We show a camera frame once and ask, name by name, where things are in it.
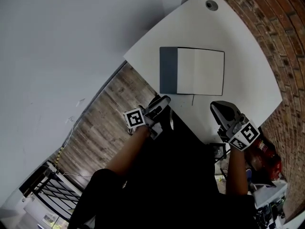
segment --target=person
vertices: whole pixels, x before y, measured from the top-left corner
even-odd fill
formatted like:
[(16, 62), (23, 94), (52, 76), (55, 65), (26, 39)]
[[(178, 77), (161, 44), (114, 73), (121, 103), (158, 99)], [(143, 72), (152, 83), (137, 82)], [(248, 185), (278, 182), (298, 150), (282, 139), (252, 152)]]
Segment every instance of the person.
[(94, 173), (68, 229), (257, 228), (244, 153), (232, 147), (226, 195), (220, 194), (213, 150), (175, 113), (172, 130), (164, 121), (168, 114), (162, 113), (159, 137), (152, 140), (147, 126), (138, 127), (106, 168)]

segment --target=round grommet hole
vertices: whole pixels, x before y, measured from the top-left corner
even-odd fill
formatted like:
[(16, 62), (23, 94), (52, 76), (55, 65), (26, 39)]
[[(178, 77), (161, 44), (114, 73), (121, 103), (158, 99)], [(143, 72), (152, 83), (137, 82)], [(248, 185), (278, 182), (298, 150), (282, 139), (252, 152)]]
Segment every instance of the round grommet hole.
[(218, 4), (213, 0), (208, 0), (205, 2), (206, 7), (211, 11), (218, 10)]

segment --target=wooden floor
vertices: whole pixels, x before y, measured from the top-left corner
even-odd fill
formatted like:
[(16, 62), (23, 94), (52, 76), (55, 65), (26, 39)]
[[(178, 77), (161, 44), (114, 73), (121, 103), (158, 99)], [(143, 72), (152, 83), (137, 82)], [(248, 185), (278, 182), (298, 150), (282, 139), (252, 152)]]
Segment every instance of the wooden floor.
[[(122, 115), (138, 105), (146, 107), (155, 91), (127, 63), (98, 95), (74, 128), (61, 153), (58, 167), (61, 172), (92, 176), (121, 149), (129, 138)], [(55, 162), (58, 152), (50, 159)], [(69, 176), (81, 188), (90, 178)]]

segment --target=white table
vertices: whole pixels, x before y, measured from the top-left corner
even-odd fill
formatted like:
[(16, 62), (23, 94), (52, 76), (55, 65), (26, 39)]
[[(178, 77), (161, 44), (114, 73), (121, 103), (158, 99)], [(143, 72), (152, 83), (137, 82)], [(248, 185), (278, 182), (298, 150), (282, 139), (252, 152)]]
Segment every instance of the white table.
[(220, 142), (210, 103), (234, 103), (259, 127), (282, 101), (273, 72), (255, 38), (224, 0), (209, 10), (207, 0), (188, 0), (170, 13), (126, 54), (125, 59), (159, 92), (159, 48), (178, 46), (225, 52), (222, 96), (169, 95), (170, 106), (205, 143)]

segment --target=black sleeve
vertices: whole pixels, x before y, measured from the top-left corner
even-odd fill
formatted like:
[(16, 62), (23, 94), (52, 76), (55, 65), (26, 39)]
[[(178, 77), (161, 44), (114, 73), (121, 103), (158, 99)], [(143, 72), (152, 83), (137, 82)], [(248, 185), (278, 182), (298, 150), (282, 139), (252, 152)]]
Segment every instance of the black sleeve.
[(108, 198), (119, 192), (121, 188), (122, 181), (113, 171), (108, 169), (96, 171), (76, 205), (68, 229), (80, 228), (96, 215), (100, 206), (107, 204)]
[(232, 228), (257, 229), (254, 219), (254, 197), (251, 195), (230, 196), (221, 194), (221, 215), (226, 226)]

